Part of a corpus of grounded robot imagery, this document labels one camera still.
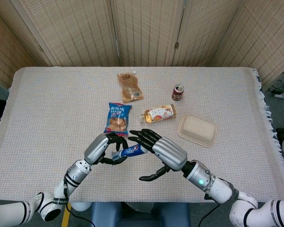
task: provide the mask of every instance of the soda can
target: soda can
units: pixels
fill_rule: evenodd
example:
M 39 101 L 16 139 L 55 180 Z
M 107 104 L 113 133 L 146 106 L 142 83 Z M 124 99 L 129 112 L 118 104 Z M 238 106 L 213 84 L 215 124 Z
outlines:
M 181 84 L 177 84 L 174 87 L 174 90 L 172 91 L 171 98 L 175 101 L 179 101 L 182 98 L 184 92 L 184 87 Z

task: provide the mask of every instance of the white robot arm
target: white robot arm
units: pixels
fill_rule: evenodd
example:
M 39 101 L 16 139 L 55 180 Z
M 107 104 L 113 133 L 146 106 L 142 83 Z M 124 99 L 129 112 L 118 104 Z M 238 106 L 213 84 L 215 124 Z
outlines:
M 149 129 L 130 131 L 137 137 L 129 140 L 140 143 L 157 156 L 165 166 L 150 176 L 142 176 L 142 181 L 153 181 L 170 169 L 182 171 L 192 184 L 208 194 L 217 203 L 234 202 L 230 211 L 230 221 L 236 227 L 284 227 L 284 201 L 268 201 L 260 209 L 250 195 L 239 192 L 231 183 L 216 177 L 202 163 L 187 160 L 187 153 L 168 138 L 161 137 Z
M 84 159 L 76 161 L 67 170 L 64 178 L 58 183 L 54 195 L 48 192 L 40 192 L 29 202 L 16 202 L 0 205 L 0 227 L 17 226 L 27 223 L 33 217 L 34 212 L 40 213 L 44 221 L 55 219 L 68 203 L 69 196 L 75 191 L 85 177 L 91 172 L 91 166 L 99 162 L 117 165 L 126 160 L 122 157 L 113 161 L 105 158 L 105 151 L 111 143 L 116 143 L 116 150 L 128 148 L 123 137 L 114 133 L 100 134 L 84 152 Z

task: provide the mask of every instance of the gray carpet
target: gray carpet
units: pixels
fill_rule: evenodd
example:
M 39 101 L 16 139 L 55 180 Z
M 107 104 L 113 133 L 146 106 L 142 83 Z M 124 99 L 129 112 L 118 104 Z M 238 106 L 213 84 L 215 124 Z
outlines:
M 274 84 L 275 87 L 281 86 L 281 82 L 276 82 Z M 284 128 L 284 99 L 275 98 L 270 91 L 266 91 L 265 93 L 265 101 L 268 106 L 270 106 L 270 111 L 272 112 L 273 119 L 273 128 Z M 7 201 L 0 201 L 0 204 L 5 204 Z M 190 218 L 193 227 L 198 226 L 200 219 L 207 214 L 211 209 L 216 206 L 215 203 L 198 203 L 198 204 L 190 204 Z M 231 227 L 232 225 L 229 222 L 228 214 L 231 209 L 231 204 L 222 204 L 217 210 L 215 210 L 210 216 L 208 216 L 202 223 L 203 227 Z M 85 212 L 81 212 L 77 214 L 90 219 L 90 209 Z M 44 223 L 39 215 L 34 215 L 33 220 L 29 223 L 23 225 L 23 227 L 36 227 L 36 226 L 45 226 L 45 227 L 57 227 L 61 226 L 63 214 L 55 219 L 52 222 Z M 69 221 L 70 227 L 85 227 L 89 226 L 89 224 L 84 221 L 74 217 L 70 217 Z

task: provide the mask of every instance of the textured tablecloth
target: textured tablecloth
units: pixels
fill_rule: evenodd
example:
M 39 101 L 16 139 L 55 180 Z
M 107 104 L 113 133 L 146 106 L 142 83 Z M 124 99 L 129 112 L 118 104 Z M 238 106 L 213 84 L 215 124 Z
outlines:
M 203 162 L 259 201 L 284 199 L 284 160 L 273 139 L 257 71 L 185 67 L 31 67 L 16 72 L 0 122 L 0 199 L 29 200 L 38 192 L 53 192 L 67 168 L 103 132 L 108 102 L 122 101 L 117 73 L 133 70 L 144 99 L 130 103 L 130 130 L 149 128 L 171 138 L 189 160 Z M 175 102 L 171 93 L 178 83 L 185 91 Z M 145 109 L 170 103 L 176 119 L 139 123 Z M 188 114 L 217 125 L 211 148 L 178 136 L 181 117 Z M 114 150 L 110 146 L 106 155 Z M 118 166 L 98 164 L 71 201 L 204 201 L 204 193 L 181 172 L 139 181 L 161 167 L 151 153 Z

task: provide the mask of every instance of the food container lid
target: food container lid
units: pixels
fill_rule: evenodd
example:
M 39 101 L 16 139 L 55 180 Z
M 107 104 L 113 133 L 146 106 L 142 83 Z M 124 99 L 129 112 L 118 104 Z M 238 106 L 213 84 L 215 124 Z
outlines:
M 209 148 L 214 143 L 217 126 L 185 115 L 181 119 L 177 132 L 180 137 Z

